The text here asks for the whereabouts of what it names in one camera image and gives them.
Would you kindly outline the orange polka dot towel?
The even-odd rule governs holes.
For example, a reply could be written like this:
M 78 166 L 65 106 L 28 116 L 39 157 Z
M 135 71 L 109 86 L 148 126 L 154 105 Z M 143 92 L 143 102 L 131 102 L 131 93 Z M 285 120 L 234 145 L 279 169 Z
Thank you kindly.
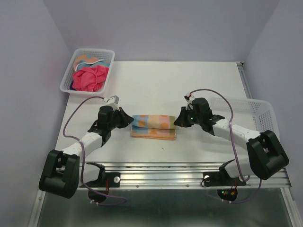
M 131 136 L 133 138 L 175 140 L 177 137 L 175 116 L 171 115 L 133 115 Z

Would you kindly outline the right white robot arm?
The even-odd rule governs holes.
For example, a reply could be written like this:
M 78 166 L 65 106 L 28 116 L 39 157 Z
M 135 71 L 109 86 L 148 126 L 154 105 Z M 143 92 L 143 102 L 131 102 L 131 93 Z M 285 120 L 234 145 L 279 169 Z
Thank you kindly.
M 232 124 L 223 116 L 213 114 L 205 98 L 186 96 L 185 99 L 187 105 L 181 107 L 174 125 L 182 128 L 199 125 L 203 131 L 226 139 L 233 148 L 238 145 L 248 153 L 247 158 L 235 157 L 219 168 L 220 183 L 229 184 L 235 178 L 251 175 L 267 180 L 289 165 L 289 158 L 273 131 L 259 132 Z

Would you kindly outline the pink towel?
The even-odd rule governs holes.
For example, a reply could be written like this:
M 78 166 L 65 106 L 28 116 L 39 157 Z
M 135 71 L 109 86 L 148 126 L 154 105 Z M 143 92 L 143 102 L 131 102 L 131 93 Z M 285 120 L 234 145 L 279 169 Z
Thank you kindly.
M 71 87 L 77 91 L 96 92 L 103 87 L 108 71 L 109 68 L 102 65 L 83 67 L 73 74 Z

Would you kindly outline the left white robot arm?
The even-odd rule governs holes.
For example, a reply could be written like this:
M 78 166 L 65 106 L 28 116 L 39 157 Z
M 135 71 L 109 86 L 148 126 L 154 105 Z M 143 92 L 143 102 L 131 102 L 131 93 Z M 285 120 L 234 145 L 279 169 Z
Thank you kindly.
M 134 121 L 121 108 L 109 105 L 100 107 L 98 118 L 82 139 L 63 150 L 51 150 L 45 161 L 39 181 L 39 189 L 64 198 L 71 198 L 77 188 L 83 185 L 80 163 L 93 151 L 106 144 L 111 131 L 125 128 Z

